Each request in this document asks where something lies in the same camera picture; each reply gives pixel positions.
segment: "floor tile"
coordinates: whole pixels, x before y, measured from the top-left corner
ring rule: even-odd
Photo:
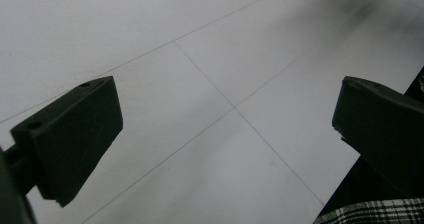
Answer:
[[[0,121],[257,0],[0,0]]]
[[[87,224],[303,224],[312,223],[321,208],[232,111]]]
[[[263,0],[177,40],[239,104],[371,0]]]
[[[233,108],[175,44],[108,75],[124,129],[64,209],[30,193],[39,223],[82,223]]]
[[[344,76],[403,93],[423,65],[421,41],[377,14],[380,4],[355,15],[237,107],[323,203],[358,157],[331,126]]]

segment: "white tile floor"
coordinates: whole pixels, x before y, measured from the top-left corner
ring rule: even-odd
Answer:
[[[39,223],[311,223],[358,154],[331,127],[346,75],[404,92],[423,0],[0,0],[0,143],[113,75],[124,130]]]

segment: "checkered clothing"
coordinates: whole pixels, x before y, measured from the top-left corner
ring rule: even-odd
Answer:
[[[424,199],[362,202],[318,217],[314,224],[424,223]]]

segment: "plaid fabric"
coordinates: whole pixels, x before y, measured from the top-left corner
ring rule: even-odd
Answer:
[[[424,223],[424,199],[362,202],[319,216],[314,224]]]

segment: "tile grout line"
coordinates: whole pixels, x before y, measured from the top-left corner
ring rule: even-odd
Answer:
[[[202,69],[200,69],[199,68],[199,66],[193,61],[193,59],[191,59],[191,57],[181,48],[181,46],[180,45],[178,45],[178,43],[177,42],[174,42],[175,43],[175,45],[177,45],[177,47],[181,50],[181,52],[182,53],[184,53],[184,55],[190,60],[190,62],[200,71],[200,73],[202,73],[203,74],[203,76],[205,76],[205,78],[210,82],[210,84],[212,84],[212,86],[214,86],[215,87],[215,89],[219,92],[219,93],[221,93],[221,95],[225,98],[225,100],[227,100],[228,101],[228,103],[233,107],[233,108],[235,108],[235,106],[233,105],[233,103],[231,103],[231,101],[230,101],[230,99],[228,99],[225,95],[224,95],[224,93],[222,93],[222,91],[215,85],[215,83],[213,83],[212,82],[212,80],[211,79],[209,79],[209,77],[202,71]]]
[[[265,140],[265,138],[258,132],[258,130],[256,130],[256,128],[246,119],[246,117],[244,117],[244,115],[237,109],[237,112],[243,117],[243,119],[249,124],[249,126],[261,137],[261,139],[266,143],[266,145],[274,152],[275,155],[278,156],[278,158],[280,158],[280,160],[290,169],[290,171],[300,180],[300,182],[302,182],[302,184],[312,193],[312,195],[314,195],[314,197],[319,201],[319,203],[321,203],[322,206],[324,206],[324,203],[318,198],[317,195],[315,195],[315,193],[308,187],[308,185],[306,185],[306,183],[302,180],[302,178],[299,177],[299,175],[297,175],[297,173],[289,166],[289,164],[280,156],[280,154],[277,153],[277,151],[275,151],[275,149],[271,146],[271,144],[268,143],[267,140]]]
[[[213,126],[215,123],[217,123],[218,121],[220,121],[222,118],[224,118],[225,116],[227,116],[228,113],[230,113],[231,111],[233,111],[235,108],[231,108],[229,111],[225,112],[221,117],[219,117],[218,119],[216,119],[212,124],[210,124],[208,127],[206,127],[203,131],[201,131],[199,134],[197,134],[196,136],[194,136],[193,138],[191,138],[186,144],[184,144],[183,146],[181,146],[180,148],[178,148],[175,152],[173,152],[171,155],[169,155],[167,158],[165,158],[163,161],[161,161],[159,164],[157,164],[155,167],[153,167],[150,171],[148,171],[146,174],[144,174],[143,176],[141,176],[138,180],[136,180],[133,184],[131,184],[129,187],[127,187],[125,190],[121,191],[118,195],[116,195],[112,200],[110,200],[108,203],[106,203],[104,206],[102,206],[99,210],[95,211],[93,214],[91,214],[87,219],[85,219],[85,221],[83,221],[81,224],[87,223],[91,218],[93,218],[95,215],[97,215],[97,213],[99,213],[100,211],[102,211],[104,208],[106,208],[107,206],[109,206],[109,204],[111,204],[112,202],[114,202],[116,199],[118,199],[120,196],[122,196],[125,192],[127,192],[129,189],[131,189],[133,186],[135,186],[137,183],[139,183],[143,178],[145,178],[147,175],[149,175],[150,173],[152,173],[154,170],[156,170],[158,167],[160,167],[163,163],[165,163],[168,159],[170,159],[171,157],[173,157],[177,152],[179,152],[180,150],[182,150],[183,148],[185,148],[188,144],[190,144],[194,139],[196,139],[198,136],[200,136],[201,134],[203,134],[206,130],[208,130],[211,126]]]
[[[198,28],[194,29],[193,31],[190,31],[190,32],[188,32],[188,33],[185,33],[185,34],[183,34],[183,35],[181,35],[181,36],[179,36],[179,37],[177,37],[177,38],[175,38],[175,39],[173,39],[173,40],[171,40],[171,41],[169,41],[169,42],[166,42],[166,43],[164,43],[164,44],[162,44],[162,45],[159,45],[158,47],[155,47],[155,48],[153,48],[153,49],[151,49],[151,50],[149,50],[149,51],[147,51],[147,52],[145,52],[145,53],[143,53],[143,54],[141,54],[141,55],[139,55],[139,56],[136,56],[136,57],[134,57],[134,58],[130,59],[129,61],[124,62],[124,63],[123,63],[123,64],[121,64],[121,65],[118,65],[118,66],[116,66],[116,67],[113,67],[113,68],[111,68],[111,69],[109,69],[109,70],[107,70],[107,71],[105,71],[105,72],[103,72],[103,73],[101,73],[101,74],[99,74],[99,75],[97,75],[97,76],[94,76],[94,78],[100,77],[100,76],[105,75],[105,74],[107,74],[107,73],[109,73],[109,72],[111,72],[111,71],[114,71],[114,70],[116,70],[116,69],[118,69],[118,68],[120,68],[120,67],[123,67],[123,66],[125,66],[125,65],[127,65],[127,64],[129,64],[129,63],[131,63],[131,62],[133,62],[133,61],[135,61],[135,60],[137,60],[137,59],[139,59],[139,58],[141,58],[141,57],[143,57],[143,56],[145,56],[145,55],[148,55],[148,54],[150,54],[150,53],[152,53],[152,52],[154,52],[154,51],[156,51],[156,50],[158,50],[158,49],[160,49],[160,48],[162,48],[162,47],[164,47],[164,46],[166,46],[166,45],[169,45],[170,43],[173,43],[173,42],[175,42],[175,43],[176,43],[176,41],[177,41],[177,40],[179,40],[179,39],[181,39],[181,38],[183,38],[183,37],[185,37],[185,36],[187,36],[187,35],[190,35],[190,34],[191,34],[191,33],[193,33],[193,32],[199,31],[199,30],[201,30],[201,29],[203,29],[203,28],[205,28],[205,27],[207,27],[207,26],[209,26],[209,25],[212,25],[212,24],[214,24],[214,23],[216,23],[216,22],[218,22],[218,21],[220,21],[220,20],[222,20],[222,19],[224,19],[224,18],[226,18],[226,17],[228,17],[228,16],[230,16],[230,15],[233,15],[233,14],[235,14],[236,12],[239,12],[239,11],[241,11],[241,10],[243,10],[243,9],[247,8],[247,7],[250,7],[250,6],[252,6],[252,5],[256,4],[256,3],[260,2],[260,1],[262,1],[262,0],[256,0],[256,1],[254,1],[254,2],[252,2],[252,3],[249,3],[249,4],[245,5],[245,6],[242,6],[242,7],[240,7],[239,9],[237,9],[237,10],[235,10],[235,11],[231,12],[231,13],[225,14],[224,16],[222,16],[222,17],[220,17],[220,18],[218,18],[218,19],[216,19],[216,20],[213,20],[213,21],[211,21],[211,22],[209,22],[209,23],[207,23],[207,24],[205,24],[205,25],[203,25],[203,26],[201,26],[201,27],[198,27]],[[40,102],[40,103],[38,103],[38,104],[36,104],[36,105],[34,105],[34,106],[31,106],[31,107],[29,107],[29,108],[27,108],[27,109],[25,109],[25,110],[23,110],[23,111],[21,111],[21,112],[19,112],[19,113],[15,114],[15,115],[12,115],[12,116],[10,116],[10,117],[7,117],[7,118],[5,118],[4,120],[1,120],[1,121],[0,121],[0,124],[1,124],[1,123],[3,123],[3,122],[6,122],[6,121],[8,121],[8,120],[10,120],[10,119],[12,119],[12,118],[14,118],[14,117],[16,117],[16,116],[19,116],[20,114],[22,114],[22,113],[24,113],[24,112],[26,112],[26,111],[29,111],[29,110],[31,110],[31,109],[33,109],[33,108],[37,107],[37,106],[40,106],[40,105],[42,105],[42,104],[44,104],[44,103],[46,103],[46,102],[48,102],[48,101],[50,101],[50,100],[52,100],[52,99],[54,99],[54,98],[57,98],[57,97],[59,97],[59,96],[63,95],[64,93],[66,93],[66,92],[67,92],[67,91],[65,91],[65,92],[61,92],[61,94],[55,95],[55,96],[53,96],[53,97],[51,97],[51,98],[47,99],[46,101],[42,101],[42,102]]]
[[[262,84],[260,87],[258,87],[256,90],[254,90],[252,93],[250,93],[246,98],[244,98],[237,105],[235,105],[235,107],[237,108],[238,106],[240,106],[243,102],[245,102],[247,99],[249,99],[251,96],[253,96],[256,92],[258,92],[259,90],[261,90],[262,88],[264,88],[268,83],[270,83],[272,80],[274,80],[277,76],[279,76],[281,73],[283,73],[289,67],[293,66],[300,58],[302,58],[304,55],[306,55],[307,52],[309,52],[310,50],[312,50],[313,48],[315,48],[316,45],[318,45],[318,44],[314,44],[310,48],[308,48],[307,50],[303,51],[289,65],[287,65],[286,67],[284,67],[283,69],[281,69],[280,71],[278,71],[277,74],[275,74],[273,77],[271,77],[271,79],[269,79],[264,84]]]

